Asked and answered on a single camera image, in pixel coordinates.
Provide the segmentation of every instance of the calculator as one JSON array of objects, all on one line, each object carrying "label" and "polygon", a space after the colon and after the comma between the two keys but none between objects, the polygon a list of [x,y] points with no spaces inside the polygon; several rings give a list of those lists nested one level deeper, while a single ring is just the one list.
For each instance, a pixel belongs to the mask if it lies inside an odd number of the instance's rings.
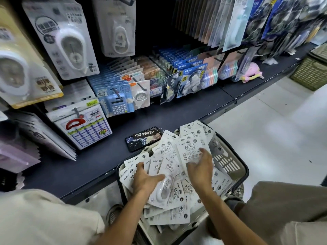
[{"label": "calculator", "polygon": [[116,94],[109,96],[109,103],[110,107],[112,109],[112,112],[114,115],[124,114],[127,113],[127,107],[126,107],[126,98],[121,93],[120,97],[117,97]]}]

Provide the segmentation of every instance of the basket handle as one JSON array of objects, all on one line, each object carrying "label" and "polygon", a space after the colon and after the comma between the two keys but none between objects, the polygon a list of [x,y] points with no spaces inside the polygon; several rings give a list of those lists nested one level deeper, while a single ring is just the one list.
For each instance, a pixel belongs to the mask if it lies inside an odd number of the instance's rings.
[{"label": "basket handle", "polygon": [[316,68],[320,69],[320,70],[327,71],[327,66],[325,66],[325,65],[322,65],[322,64],[320,64],[320,63],[318,63],[318,62],[313,63],[313,65],[314,65]]}]

